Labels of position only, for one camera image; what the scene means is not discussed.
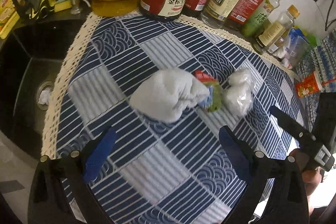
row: white cloth bundle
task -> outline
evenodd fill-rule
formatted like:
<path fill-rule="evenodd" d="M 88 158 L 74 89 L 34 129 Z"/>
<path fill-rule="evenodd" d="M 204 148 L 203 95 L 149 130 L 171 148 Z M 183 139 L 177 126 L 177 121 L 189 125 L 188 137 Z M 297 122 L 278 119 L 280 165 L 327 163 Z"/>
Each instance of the white cloth bundle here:
<path fill-rule="evenodd" d="M 162 69 L 137 88 L 130 105 L 155 120 L 171 123 L 208 96 L 209 89 L 192 74 L 178 68 Z"/>

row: green packet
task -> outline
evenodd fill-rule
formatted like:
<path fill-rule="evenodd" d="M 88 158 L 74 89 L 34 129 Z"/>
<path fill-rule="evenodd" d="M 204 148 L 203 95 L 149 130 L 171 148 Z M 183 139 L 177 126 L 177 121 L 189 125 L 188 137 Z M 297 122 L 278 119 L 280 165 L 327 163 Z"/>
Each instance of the green packet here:
<path fill-rule="evenodd" d="M 221 86 L 212 76 L 197 70 L 195 77 L 209 89 L 209 96 L 198 105 L 206 112 L 215 112 L 222 106 Z"/>

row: tablecloth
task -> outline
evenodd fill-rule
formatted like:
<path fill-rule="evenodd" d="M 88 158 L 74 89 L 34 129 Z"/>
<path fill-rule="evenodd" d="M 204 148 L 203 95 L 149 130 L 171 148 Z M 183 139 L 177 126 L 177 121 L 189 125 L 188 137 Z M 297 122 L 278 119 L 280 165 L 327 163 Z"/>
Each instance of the tablecloth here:
<path fill-rule="evenodd" d="M 223 88 L 232 72 L 249 68 L 256 83 L 253 109 L 244 118 L 224 106 L 214 113 L 187 109 L 166 124 L 130 107 L 130 96 L 144 80 L 173 67 L 206 71 Z M 219 128 L 228 125 L 251 148 L 284 159 L 297 143 L 268 109 L 276 105 L 304 125 L 293 82 L 257 54 L 196 27 L 132 14 L 102 18 L 63 98 L 57 155 L 81 150 L 113 127 L 115 147 L 90 187 L 115 223 L 220 222 L 246 184 L 221 148 Z M 71 189 L 66 180 L 63 184 L 71 201 Z"/>
<path fill-rule="evenodd" d="M 327 82 L 336 77 L 336 29 L 323 39 L 320 46 L 312 49 L 302 59 L 297 65 L 296 70 L 302 80 L 315 70 L 319 72 L 322 82 Z M 324 85 L 321 92 L 336 92 L 336 82 Z M 314 93 L 304 97 L 303 100 L 310 131 L 313 129 L 314 121 L 316 119 L 319 96 L 320 93 Z"/>

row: gray floor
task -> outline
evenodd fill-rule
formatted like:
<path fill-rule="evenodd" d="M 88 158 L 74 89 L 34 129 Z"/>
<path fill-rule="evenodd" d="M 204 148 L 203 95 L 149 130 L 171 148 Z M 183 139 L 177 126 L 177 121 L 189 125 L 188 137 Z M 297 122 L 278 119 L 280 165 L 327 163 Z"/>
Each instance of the gray floor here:
<path fill-rule="evenodd" d="M 34 172 L 34 162 L 31 163 L 30 161 L 30 164 L 28 164 L 19 159 L 4 145 L 0 138 L 0 182 L 11 182 L 2 183 L 2 194 L 23 224 L 27 223 L 28 199 Z"/>

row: kitchen sink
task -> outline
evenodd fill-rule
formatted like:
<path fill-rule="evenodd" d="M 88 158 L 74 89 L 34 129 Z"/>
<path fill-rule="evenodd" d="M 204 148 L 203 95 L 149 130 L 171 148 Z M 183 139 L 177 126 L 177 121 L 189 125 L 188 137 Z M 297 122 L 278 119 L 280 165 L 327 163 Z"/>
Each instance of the kitchen sink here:
<path fill-rule="evenodd" d="M 39 103 L 53 89 L 62 62 L 83 20 L 61 20 L 13 30 L 0 49 L 0 130 L 19 148 L 40 158 L 44 117 Z"/>

